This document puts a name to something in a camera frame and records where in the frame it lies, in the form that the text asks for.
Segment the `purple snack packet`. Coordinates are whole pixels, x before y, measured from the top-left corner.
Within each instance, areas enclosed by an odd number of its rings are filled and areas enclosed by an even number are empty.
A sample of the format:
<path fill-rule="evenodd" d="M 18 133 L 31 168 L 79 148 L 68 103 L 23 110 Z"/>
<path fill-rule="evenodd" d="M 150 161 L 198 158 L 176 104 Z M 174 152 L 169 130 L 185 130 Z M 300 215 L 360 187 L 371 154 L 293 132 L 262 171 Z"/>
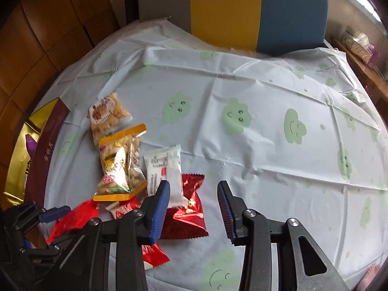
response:
<path fill-rule="evenodd" d="M 35 149 L 38 145 L 37 141 L 34 140 L 34 138 L 30 134 L 25 135 L 26 140 L 26 150 L 30 158 L 33 158 L 33 155 L 35 153 Z"/>

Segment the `dark red foil packet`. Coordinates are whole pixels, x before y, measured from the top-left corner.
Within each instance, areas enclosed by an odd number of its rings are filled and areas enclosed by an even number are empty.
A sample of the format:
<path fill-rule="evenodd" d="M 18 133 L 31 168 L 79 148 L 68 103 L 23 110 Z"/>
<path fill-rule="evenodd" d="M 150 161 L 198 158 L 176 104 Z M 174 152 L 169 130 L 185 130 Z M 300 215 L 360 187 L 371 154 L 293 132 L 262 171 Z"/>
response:
<path fill-rule="evenodd" d="M 186 202 L 183 206 L 168 208 L 161 233 L 162 240 L 185 240 L 209 235 L 202 202 L 197 193 L 203 184 L 204 175 L 184 173 L 181 179 Z"/>

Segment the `white snack packet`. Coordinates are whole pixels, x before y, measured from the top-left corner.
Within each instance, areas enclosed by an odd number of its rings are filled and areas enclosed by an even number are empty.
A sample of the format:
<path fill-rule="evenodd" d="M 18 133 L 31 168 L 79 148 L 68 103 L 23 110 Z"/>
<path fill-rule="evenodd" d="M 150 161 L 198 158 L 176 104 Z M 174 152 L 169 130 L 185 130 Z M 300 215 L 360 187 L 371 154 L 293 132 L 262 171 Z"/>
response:
<path fill-rule="evenodd" d="M 147 151 L 144 156 L 147 170 L 147 194 L 155 195 L 161 181 L 170 183 L 169 208 L 187 205 L 181 177 L 181 145 Z"/>

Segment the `red snack packet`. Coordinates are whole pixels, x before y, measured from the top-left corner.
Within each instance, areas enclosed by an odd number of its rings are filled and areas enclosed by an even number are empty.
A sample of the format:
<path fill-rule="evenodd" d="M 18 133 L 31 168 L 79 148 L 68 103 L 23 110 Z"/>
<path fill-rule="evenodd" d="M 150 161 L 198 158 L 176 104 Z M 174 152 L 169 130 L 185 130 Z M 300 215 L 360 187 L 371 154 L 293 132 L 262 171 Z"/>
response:
<path fill-rule="evenodd" d="M 63 218 L 56 221 L 46 243 L 51 244 L 63 234 L 82 229 L 90 219 L 99 217 L 99 203 L 91 200 L 82 202 Z"/>

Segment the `gold tin box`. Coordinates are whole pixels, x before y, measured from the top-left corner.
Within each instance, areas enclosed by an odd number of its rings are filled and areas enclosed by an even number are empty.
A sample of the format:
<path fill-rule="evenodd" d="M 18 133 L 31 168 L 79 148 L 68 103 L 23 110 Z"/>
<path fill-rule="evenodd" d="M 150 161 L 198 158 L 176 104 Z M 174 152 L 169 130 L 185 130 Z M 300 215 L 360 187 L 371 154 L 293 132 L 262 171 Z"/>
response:
<path fill-rule="evenodd" d="M 34 201 L 43 206 L 50 163 L 69 108 L 56 98 L 36 110 L 18 134 L 4 196 L 13 206 Z"/>

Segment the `small red white packet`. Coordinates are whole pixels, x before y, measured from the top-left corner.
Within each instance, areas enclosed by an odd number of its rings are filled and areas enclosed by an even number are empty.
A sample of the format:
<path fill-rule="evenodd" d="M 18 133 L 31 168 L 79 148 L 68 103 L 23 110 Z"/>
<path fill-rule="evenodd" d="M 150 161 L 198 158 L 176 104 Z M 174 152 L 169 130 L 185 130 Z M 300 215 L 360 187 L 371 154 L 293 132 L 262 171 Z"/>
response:
<path fill-rule="evenodd" d="M 139 219 L 140 203 L 136 196 L 127 201 L 113 202 L 106 206 L 106 210 L 110 212 L 114 220 L 122 220 L 127 215 L 131 215 L 132 219 Z M 170 262 L 169 257 L 163 252 L 158 244 L 151 246 L 142 245 L 143 265 L 146 271 L 166 265 Z"/>

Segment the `orange peanut snack bag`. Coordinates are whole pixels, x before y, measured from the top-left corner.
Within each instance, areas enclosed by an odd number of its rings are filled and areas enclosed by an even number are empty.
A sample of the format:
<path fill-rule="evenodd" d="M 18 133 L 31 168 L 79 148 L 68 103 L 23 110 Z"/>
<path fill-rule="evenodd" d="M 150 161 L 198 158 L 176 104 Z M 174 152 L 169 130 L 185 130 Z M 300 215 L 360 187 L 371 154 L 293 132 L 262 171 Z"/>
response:
<path fill-rule="evenodd" d="M 141 123 L 99 140 L 103 177 L 93 195 L 95 202 L 127 201 L 147 186 L 139 165 L 141 136 L 146 132 Z"/>

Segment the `beige biscuit snack packet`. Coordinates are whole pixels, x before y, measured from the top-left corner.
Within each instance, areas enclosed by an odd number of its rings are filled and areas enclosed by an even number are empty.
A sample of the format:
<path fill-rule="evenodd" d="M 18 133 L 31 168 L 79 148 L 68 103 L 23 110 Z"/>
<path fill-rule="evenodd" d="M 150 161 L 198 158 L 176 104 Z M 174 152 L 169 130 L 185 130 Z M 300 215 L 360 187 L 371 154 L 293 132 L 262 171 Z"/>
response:
<path fill-rule="evenodd" d="M 117 93 L 111 93 L 92 105 L 88 109 L 88 118 L 95 145 L 103 137 L 124 129 L 133 120 Z"/>

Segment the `green cloud pattern tablecloth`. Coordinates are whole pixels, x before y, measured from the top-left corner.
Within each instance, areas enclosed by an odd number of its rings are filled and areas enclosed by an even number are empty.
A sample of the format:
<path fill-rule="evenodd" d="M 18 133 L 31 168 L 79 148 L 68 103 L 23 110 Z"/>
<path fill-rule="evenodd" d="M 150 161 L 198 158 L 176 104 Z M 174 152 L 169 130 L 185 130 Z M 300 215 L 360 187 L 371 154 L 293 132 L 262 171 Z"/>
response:
<path fill-rule="evenodd" d="M 132 24 L 57 78 L 43 98 L 69 107 L 44 206 L 76 207 L 102 177 L 93 103 L 116 93 L 143 123 L 141 151 L 181 146 L 204 175 L 209 235 L 160 243 L 169 262 L 150 290 L 237 290 L 244 250 L 227 239 L 219 181 L 269 219 L 297 218 L 349 288 L 387 258 L 387 127 L 345 55 L 328 48 L 270 58 L 218 51 L 168 20 Z"/>

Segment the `wooden side shelf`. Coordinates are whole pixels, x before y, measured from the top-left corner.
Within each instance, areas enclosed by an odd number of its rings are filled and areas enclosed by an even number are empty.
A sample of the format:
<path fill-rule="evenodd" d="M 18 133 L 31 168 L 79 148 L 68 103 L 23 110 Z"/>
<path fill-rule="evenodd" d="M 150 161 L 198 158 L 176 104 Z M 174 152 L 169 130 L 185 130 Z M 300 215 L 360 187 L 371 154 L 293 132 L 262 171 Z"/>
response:
<path fill-rule="evenodd" d="M 353 69 L 359 81 L 371 96 L 373 103 L 379 106 L 387 105 L 387 82 L 377 68 L 368 67 L 358 56 L 351 53 L 337 38 L 331 36 L 330 44 L 343 51 L 349 66 Z"/>

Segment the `tissue box on shelf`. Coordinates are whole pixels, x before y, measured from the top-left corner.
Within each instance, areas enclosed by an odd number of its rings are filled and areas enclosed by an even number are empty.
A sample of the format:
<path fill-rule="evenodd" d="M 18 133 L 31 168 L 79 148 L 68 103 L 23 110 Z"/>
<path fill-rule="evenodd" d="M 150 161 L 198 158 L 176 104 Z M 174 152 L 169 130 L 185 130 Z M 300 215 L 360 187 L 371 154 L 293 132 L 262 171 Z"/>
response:
<path fill-rule="evenodd" d="M 380 54 L 374 44 L 370 43 L 368 36 L 351 26 L 345 29 L 343 44 L 369 67 L 374 67 L 380 58 Z"/>

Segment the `grey yellow blue chair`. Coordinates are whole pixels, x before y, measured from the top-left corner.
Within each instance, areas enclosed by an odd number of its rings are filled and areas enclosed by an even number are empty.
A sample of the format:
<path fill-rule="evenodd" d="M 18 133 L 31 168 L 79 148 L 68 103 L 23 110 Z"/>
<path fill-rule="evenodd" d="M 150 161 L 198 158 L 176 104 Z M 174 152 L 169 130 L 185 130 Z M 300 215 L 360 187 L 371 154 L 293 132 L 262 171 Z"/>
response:
<path fill-rule="evenodd" d="M 141 21 L 168 18 L 223 48 L 280 56 L 324 45 L 328 0 L 138 0 Z"/>

